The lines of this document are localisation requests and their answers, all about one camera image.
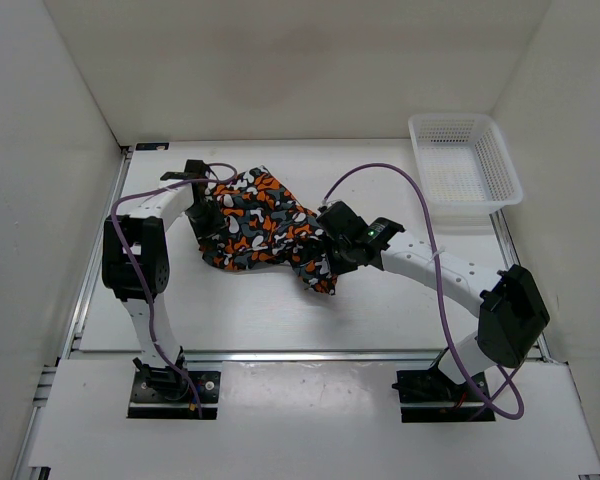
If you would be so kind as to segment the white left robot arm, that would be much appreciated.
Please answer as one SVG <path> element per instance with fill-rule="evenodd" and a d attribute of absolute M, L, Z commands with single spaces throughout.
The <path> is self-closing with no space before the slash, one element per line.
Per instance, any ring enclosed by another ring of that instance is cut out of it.
<path fill-rule="evenodd" d="M 185 367 L 164 293 L 170 277 L 167 231 L 190 208 L 202 204 L 203 180 L 166 182 L 155 190 L 116 200 L 103 229 L 102 281 L 129 314 L 141 356 L 135 360 L 147 386 L 168 400 L 199 401 Z"/>

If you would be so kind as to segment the orange camouflage shorts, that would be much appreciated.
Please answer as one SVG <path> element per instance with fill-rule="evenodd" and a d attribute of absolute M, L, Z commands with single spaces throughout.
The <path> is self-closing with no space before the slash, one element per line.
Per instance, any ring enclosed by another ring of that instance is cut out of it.
<path fill-rule="evenodd" d="M 287 263 L 307 288 L 335 293 L 337 275 L 330 271 L 326 234 L 316 213 L 302 206 L 266 167 L 206 188 L 205 199 L 218 204 L 226 222 L 217 234 L 196 239 L 207 264 L 237 272 Z"/>

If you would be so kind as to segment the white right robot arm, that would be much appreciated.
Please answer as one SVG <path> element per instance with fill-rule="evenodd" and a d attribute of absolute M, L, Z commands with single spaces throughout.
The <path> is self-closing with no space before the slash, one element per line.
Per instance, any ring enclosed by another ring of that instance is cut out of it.
<path fill-rule="evenodd" d="M 434 251 L 384 217 L 368 224 L 356 214 L 323 212 L 318 223 L 334 273 L 372 266 L 429 287 L 477 318 L 477 330 L 455 345 L 455 353 L 442 352 L 427 371 L 430 390 L 440 399 L 464 389 L 463 371 L 474 376 L 492 366 L 519 367 L 549 323 L 534 277 L 522 266 L 496 271 Z"/>

